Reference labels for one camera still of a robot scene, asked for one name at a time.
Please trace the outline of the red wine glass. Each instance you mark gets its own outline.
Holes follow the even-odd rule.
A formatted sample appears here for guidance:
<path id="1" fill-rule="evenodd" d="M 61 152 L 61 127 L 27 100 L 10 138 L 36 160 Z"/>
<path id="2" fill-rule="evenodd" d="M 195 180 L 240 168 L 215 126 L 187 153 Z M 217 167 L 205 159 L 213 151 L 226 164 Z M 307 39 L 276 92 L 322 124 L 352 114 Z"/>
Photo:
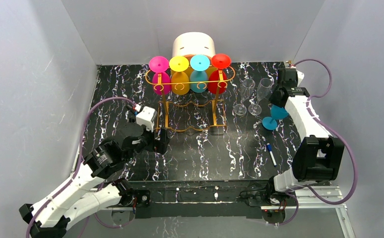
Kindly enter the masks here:
<path id="1" fill-rule="evenodd" d="M 227 87 L 227 75 L 223 70 L 230 66 L 231 59 L 226 54 L 215 54 L 211 59 L 211 64 L 216 70 L 208 78 L 208 91 L 213 94 L 222 94 Z"/>

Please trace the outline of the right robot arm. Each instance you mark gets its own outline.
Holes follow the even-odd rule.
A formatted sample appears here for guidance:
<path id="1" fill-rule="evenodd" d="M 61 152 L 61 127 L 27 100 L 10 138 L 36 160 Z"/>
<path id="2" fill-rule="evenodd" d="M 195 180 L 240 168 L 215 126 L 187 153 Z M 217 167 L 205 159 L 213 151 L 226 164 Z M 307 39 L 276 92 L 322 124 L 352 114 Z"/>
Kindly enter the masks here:
<path id="1" fill-rule="evenodd" d="M 301 80 L 302 74 L 294 68 L 278 71 L 277 84 L 269 97 L 271 115 L 262 121 L 266 129 L 274 130 L 277 121 L 290 116 L 301 141 L 290 169 L 270 179 L 276 192 L 335 180 L 344 152 L 343 141 L 320 125 L 315 113 L 309 112 L 310 95 L 299 86 Z"/>

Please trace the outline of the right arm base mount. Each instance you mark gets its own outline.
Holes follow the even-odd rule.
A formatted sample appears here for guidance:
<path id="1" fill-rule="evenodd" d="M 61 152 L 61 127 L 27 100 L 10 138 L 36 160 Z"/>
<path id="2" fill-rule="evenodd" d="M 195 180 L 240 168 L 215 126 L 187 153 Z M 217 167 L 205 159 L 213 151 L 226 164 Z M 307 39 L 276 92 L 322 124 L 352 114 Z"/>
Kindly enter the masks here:
<path id="1" fill-rule="evenodd" d="M 249 189 L 239 193 L 237 200 L 241 200 L 250 207 L 261 207 L 262 218 L 267 225 L 276 227 L 286 225 L 294 220 L 299 211 L 297 197 L 290 192 L 275 192 L 271 189 Z M 286 219 L 288 202 L 295 205 L 295 211 Z"/>

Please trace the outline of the clear wine glass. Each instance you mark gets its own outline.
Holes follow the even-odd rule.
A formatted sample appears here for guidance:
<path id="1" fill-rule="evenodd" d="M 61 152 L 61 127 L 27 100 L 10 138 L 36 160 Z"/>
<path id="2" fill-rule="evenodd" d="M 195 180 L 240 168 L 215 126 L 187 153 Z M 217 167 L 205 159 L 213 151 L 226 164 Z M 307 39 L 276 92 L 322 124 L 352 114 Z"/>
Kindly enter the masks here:
<path id="1" fill-rule="evenodd" d="M 259 105 L 260 101 L 264 99 L 271 91 L 271 88 L 273 86 L 273 81 L 269 78 L 262 78 L 258 84 L 257 90 L 256 90 L 256 103 L 251 104 L 248 107 L 249 113 L 253 116 L 258 116 L 262 108 Z"/>

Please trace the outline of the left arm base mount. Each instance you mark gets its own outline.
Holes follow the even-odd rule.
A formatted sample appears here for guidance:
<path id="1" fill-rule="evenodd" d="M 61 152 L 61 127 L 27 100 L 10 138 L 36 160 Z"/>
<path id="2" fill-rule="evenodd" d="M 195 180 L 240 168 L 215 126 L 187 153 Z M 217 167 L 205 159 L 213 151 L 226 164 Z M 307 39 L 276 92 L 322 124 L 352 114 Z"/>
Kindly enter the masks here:
<path id="1" fill-rule="evenodd" d="M 129 196 L 121 199 L 120 203 L 112 209 L 111 217 L 115 226 L 124 227 L 136 217 L 138 208 L 147 208 L 150 205 L 150 190 L 135 190 Z"/>

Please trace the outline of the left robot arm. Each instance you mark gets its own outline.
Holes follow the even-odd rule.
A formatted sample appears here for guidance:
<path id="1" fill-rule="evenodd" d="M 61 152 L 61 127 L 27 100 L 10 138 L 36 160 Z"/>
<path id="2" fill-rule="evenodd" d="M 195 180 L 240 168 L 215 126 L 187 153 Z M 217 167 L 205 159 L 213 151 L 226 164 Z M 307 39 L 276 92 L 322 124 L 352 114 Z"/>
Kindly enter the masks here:
<path id="1" fill-rule="evenodd" d="M 51 194 L 35 204 L 19 208 L 27 222 L 27 238 L 62 238 L 67 230 L 80 220 L 110 206 L 124 204 L 135 208 L 144 191 L 132 188 L 129 182 L 118 179 L 100 191 L 89 191 L 103 183 L 142 151 L 165 154 L 169 144 L 168 130 L 148 131 L 146 126 L 129 122 L 115 136 L 103 140 L 77 171 L 68 177 Z"/>

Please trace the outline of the blue front wine glass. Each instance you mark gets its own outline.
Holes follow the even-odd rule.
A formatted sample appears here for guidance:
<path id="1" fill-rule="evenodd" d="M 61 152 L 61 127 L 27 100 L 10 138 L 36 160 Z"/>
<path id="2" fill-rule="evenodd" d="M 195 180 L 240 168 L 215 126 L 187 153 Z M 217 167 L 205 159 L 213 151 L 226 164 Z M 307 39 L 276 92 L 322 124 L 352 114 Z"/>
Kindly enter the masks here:
<path id="1" fill-rule="evenodd" d="M 262 125 L 267 130 L 275 130 L 278 127 L 278 120 L 282 120 L 288 116 L 288 112 L 281 107 L 272 105 L 270 116 L 262 119 Z"/>

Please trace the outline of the gold wire wine glass rack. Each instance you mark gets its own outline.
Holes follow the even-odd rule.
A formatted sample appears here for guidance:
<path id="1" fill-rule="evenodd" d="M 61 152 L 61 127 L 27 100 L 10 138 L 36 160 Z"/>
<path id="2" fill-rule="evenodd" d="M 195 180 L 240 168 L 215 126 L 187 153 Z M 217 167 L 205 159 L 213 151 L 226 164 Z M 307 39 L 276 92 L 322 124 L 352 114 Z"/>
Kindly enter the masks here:
<path id="1" fill-rule="evenodd" d="M 212 65 L 206 70 L 208 78 L 215 70 L 216 68 Z M 228 87 L 236 76 L 236 71 L 232 66 L 223 71 L 227 75 Z M 192 68 L 188 68 L 185 73 L 190 78 Z M 148 70 L 145 74 L 145 81 L 154 89 L 153 76 L 154 72 Z M 160 128 L 167 128 L 173 132 L 207 130 L 213 134 L 223 134 L 228 128 L 227 106 L 223 93 L 209 92 L 209 79 L 205 83 L 206 90 L 202 93 L 195 93 L 190 89 L 184 95 L 177 95 L 172 90 L 168 94 L 160 95 L 161 99 L 157 103 L 156 130 L 160 131 Z"/>

